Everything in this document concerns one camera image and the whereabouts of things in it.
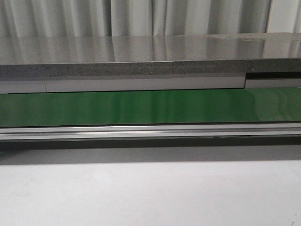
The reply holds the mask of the grey cabinet front panel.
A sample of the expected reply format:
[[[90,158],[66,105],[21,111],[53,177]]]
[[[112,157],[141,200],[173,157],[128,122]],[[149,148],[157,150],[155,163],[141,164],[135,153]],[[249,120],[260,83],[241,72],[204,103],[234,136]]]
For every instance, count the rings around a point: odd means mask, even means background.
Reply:
[[[300,87],[300,72],[109,75],[0,80],[2,94]]]

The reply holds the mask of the aluminium conveyor side rail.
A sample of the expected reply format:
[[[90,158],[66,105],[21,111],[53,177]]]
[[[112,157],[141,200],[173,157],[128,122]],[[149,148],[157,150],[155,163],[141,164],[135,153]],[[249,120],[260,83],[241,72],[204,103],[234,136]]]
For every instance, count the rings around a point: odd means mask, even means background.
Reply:
[[[0,129],[2,141],[300,135],[299,122],[70,125]]]

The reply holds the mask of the grey stone counter slab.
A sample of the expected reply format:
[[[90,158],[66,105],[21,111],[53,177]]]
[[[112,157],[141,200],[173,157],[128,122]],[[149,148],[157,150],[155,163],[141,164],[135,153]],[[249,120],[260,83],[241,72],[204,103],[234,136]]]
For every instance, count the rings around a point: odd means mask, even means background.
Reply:
[[[2,81],[300,70],[298,33],[0,40]]]

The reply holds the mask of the white pleated curtain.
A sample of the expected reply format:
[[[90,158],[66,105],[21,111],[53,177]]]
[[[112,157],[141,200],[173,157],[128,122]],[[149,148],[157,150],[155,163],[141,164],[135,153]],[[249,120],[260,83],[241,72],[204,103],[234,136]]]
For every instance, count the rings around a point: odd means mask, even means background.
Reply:
[[[1,37],[301,31],[298,0],[3,0]]]

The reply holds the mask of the green conveyor belt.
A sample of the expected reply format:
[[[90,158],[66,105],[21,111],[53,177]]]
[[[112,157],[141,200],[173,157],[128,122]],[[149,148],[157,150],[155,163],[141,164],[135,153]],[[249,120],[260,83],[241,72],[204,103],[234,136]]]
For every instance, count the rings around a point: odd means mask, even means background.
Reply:
[[[299,88],[3,94],[2,127],[300,121]]]

